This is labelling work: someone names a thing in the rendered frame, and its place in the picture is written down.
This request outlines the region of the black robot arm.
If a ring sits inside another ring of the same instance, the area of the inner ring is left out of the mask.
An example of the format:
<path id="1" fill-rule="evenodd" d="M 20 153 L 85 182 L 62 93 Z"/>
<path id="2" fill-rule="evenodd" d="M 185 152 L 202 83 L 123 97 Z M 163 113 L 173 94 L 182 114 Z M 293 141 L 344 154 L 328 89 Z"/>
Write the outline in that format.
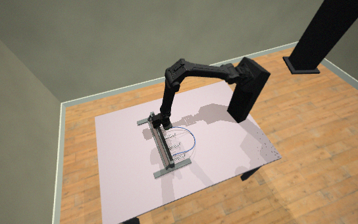
<path id="1" fill-rule="evenodd" d="M 247 84 L 254 78 L 246 63 L 242 63 L 238 67 L 234 67 L 232 63 L 216 67 L 190 63 L 181 58 L 165 71 L 166 79 L 163 102 L 160 107 L 160 113 L 152 117 L 153 128 L 157 129 L 161 124 L 163 128 L 168 126 L 168 124 L 164 122 L 170 119 L 175 92 L 179 91 L 181 82 L 188 76 L 219 78 L 225 80 L 228 84 L 234 84 L 240 81 L 241 85 Z"/>

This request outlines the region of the black patch panel rack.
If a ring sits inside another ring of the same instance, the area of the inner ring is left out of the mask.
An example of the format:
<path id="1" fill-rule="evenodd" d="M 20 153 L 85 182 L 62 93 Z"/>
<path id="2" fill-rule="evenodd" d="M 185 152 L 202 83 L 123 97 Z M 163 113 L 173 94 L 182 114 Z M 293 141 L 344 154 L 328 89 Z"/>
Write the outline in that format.
<path id="1" fill-rule="evenodd" d="M 166 137 L 166 136 L 163 136 L 163 133 L 162 133 L 161 128 L 160 128 L 160 127 L 162 127 L 162 126 L 160 126 L 159 128 L 156 129 L 156 131 L 157 131 L 157 134 L 158 134 L 159 139 L 160 139 L 160 141 L 161 141 L 162 147 L 163 147 L 163 149 L 164 149 L 164 151 L 165 151 L 166 158 L 168 159 L 168 162 L 170 163 L 170 164 L 168 164 L 168 166 L 166 166 L 165 161 L 164 161 L 164 159 L 163 159 L 163 155 L 162 155 L 161 150 L 160 150 L 160 148 L 159 148 L 159 145 L 158 145 L 158 143 L 157 143 L 157 139 L 156 139 L 156 137 L 155 137 L 155 135 L 154 135 L 153 129 L 152 129 L 151 124 L 150 124 L 150 121 L 152 121 L 152 117 L 153 117 L 153 116 L 155 116 L 154 112 L 150 112 L 150 116 L 149 116 L 148 118 L 142 119 L 142 120 L 140 120 L 140 121 L 137 121 L 137 124 L 138 124 L 138 125 L 141 125 L 141 124 L 144 124 L 144 123 L 147 123 L 147 122 L 149 123 L 150 129 L 151 129 L 151 131 L 152 131 L 153 137 L 154 137 L 155 142 L 156 142 L 156 145 L 157 145 L 157 148 L 158 148 L 159 153 L 160 153 L 160 155 L 161 155 L 161 159 L 162 159 L 163 164 L 164 164 L 164 166 L 165 166 L 164 169 L 161 169 L 160 171 L 157 171 L 157 172 L 153 173 L 154 176 L 155 176 L 155 178 L 158 178 L 158 177 L 160 177 L 160 176 L 162 176 L 162 175 L 165 175 L 165 174 L 167 174 L 167 173 L 169 173 L 169 172 L 171 172 L 171 171 L 174 171 L 174 170 L 179 169 L 179 168 L 181 168 L 181 167 L 183 167 L 183 166 L 185 166 L 185 165 L 190 164 L 190 163 L 191 163 L 191 160 L 190 160 L 190 158 L 187 158 L 187 159 L 185 159 L 185 160 L 183 160 L 183 161 L 180 161 L 180 162 L 174 164 L 174 161 L 177 160 L 177 159 L 176 159 L 177 157 L 175 157 L 175 158 L 174 158 L 175 160 L 173 160 L 172 157 L 173 157 L 174 155 L 171 155 L 171 153 L 170 153 L 170 149 L 169 149 L 169 147 L 167 146 L 167 143 L 166 143 L 166 141 L 165 141 L 166 138 L 164 138 L 164 137 Z"/>

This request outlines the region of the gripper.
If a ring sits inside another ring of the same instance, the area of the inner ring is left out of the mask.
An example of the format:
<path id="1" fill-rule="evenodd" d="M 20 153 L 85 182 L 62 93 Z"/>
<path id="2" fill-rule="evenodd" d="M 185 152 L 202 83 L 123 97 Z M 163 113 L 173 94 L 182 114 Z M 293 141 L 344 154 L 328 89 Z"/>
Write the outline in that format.
<path id="1" fill-rule="evenodd" d="M 164 121 L 163 121 L 163 122 L 164 122 Z M 164 123 L 167 123 L 167 124 L 168 124 L 168 126 L 164 127 L 165 130 L 169 130 L 169 128 L 172 128 L 172 123 L 171 123 L 170 120 L 167 121 L 167 122 L 164 122 Z"/>

